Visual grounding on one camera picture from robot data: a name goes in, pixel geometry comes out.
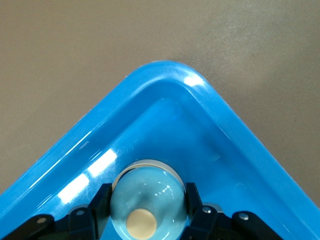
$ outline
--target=blue tray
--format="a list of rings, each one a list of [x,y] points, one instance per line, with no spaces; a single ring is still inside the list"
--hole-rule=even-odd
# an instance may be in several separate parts
[[[284,239],[320,239],[320,211],[195,70],[135,70],[0,196],[0,238],[30,217],[88,204],[129,164],[154,159],[229,217],[251,211]],[[120,239],[111,221],[102,239]]]

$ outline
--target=beige circle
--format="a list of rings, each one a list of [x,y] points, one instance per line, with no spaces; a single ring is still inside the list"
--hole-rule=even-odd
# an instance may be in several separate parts
[[[135,239],[151,238],[157,230],[157,220],[148,210],[139,208],[132,211],[126,219],[126,229]]]

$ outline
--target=brown surface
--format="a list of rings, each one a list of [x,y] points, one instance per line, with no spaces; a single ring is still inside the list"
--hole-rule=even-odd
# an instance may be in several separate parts
[[[0,1],[0,193],[126,75],[202,73],[320,206],[320,1]]]

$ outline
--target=gray floor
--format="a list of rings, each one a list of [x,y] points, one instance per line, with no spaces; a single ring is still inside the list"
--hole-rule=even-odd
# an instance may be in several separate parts
[[[0,1],[0,193],[135,68],[203,74],[320,206],[320,1]]]

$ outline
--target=blue glazed ceramic bowl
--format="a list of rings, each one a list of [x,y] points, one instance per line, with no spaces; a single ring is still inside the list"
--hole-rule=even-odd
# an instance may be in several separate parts
[[[123,240],[176,240],[187,219],[185,190],[161,168],[132,169],[113,190],[110,216]]]

